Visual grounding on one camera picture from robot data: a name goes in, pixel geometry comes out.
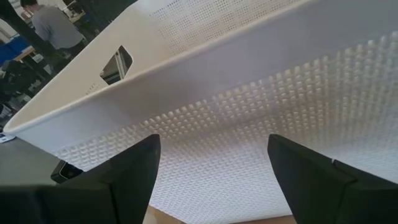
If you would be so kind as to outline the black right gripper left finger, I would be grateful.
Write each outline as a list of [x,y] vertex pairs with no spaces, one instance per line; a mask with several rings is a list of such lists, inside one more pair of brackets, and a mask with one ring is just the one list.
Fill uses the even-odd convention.
[[142,224],[160,163],[159,134],[59,186],[72,203],[72,224]]

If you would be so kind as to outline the white perforated plastic basket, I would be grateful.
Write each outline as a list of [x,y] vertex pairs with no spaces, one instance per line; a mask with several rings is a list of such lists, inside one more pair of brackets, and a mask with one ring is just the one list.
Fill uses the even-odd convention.
[[398,183],[398,0],[138,0],[4,130],[85,171],[159,134],[189,224],[290,213],[272,133]]

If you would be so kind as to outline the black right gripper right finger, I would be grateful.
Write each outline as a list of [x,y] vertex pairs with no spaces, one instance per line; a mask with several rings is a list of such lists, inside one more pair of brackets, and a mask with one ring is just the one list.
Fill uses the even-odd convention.
[[398,224],[398,184],[278,134],[267,153],[297,224]]

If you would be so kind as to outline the small black device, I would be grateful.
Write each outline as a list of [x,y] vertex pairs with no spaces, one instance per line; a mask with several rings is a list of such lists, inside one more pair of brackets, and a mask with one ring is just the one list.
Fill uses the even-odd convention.
[[65,162],[60,161],[53,172],[50,175],[50,178],[56,182],[57,184],[61,184],[69,179],[72,179],[80,174],[84,173],[83,170]]

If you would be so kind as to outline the person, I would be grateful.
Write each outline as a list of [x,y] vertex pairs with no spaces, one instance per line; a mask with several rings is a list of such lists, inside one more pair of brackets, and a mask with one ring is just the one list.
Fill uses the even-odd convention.
[[20,5],[32,13],[36,34],[55,49],[79,54],[85,48],[85,37],[59,8],[41,5],[37,0],[20,0]]

